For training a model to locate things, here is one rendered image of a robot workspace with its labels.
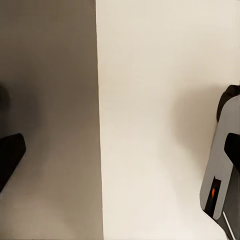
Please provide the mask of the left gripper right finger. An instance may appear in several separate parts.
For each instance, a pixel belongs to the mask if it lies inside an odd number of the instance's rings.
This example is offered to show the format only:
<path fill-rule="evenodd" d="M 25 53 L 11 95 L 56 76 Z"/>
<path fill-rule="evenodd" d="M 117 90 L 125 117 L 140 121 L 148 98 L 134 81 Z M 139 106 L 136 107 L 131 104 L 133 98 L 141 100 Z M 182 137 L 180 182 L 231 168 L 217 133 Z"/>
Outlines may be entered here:
<path fill-rule="evenodd" d="M 240 173 L 240 135 L 228 133 L 224 151 Z"/>

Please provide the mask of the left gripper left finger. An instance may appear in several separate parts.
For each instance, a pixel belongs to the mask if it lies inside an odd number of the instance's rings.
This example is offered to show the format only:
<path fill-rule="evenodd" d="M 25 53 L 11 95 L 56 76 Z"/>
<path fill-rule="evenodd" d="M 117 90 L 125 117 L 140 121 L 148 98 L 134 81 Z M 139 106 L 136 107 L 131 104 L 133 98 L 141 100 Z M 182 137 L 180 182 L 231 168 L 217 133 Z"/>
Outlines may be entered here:
<path fill-rule="evenodd" d="M 0 193 L 26 152 L 21 133 L 0 138 Z"/>

